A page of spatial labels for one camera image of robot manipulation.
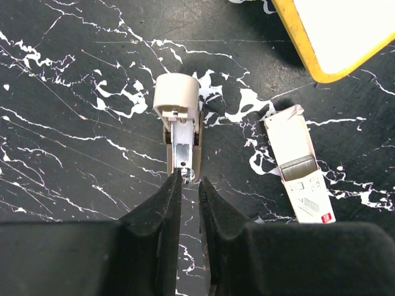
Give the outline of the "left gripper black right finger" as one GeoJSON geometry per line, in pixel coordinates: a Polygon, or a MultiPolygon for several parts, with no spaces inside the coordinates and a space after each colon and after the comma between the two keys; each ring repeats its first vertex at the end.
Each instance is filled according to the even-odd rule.
{"type": "Polygon", "coordinates": [[[371,223],[259,224],[204,178],[209,295],[393,295],[394,240],[371,223]]]}

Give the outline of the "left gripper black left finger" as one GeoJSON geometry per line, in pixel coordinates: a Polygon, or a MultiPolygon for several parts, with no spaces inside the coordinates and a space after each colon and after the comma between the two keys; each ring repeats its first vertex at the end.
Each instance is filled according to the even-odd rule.
{"type": "Polygon", "coordinates": [[[2,295],[174,295],[181,175],[113,221],[1,224],[2,295]]]}

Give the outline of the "grey staple strip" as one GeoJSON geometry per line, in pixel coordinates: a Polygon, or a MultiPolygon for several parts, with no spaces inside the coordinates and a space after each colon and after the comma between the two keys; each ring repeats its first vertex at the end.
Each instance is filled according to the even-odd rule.
{"type": "Polygon", "coordinates": [[[303,178],[318,170],[313,155],[306,155],[280,165],[280,171],[285,181],[303,178]]]}

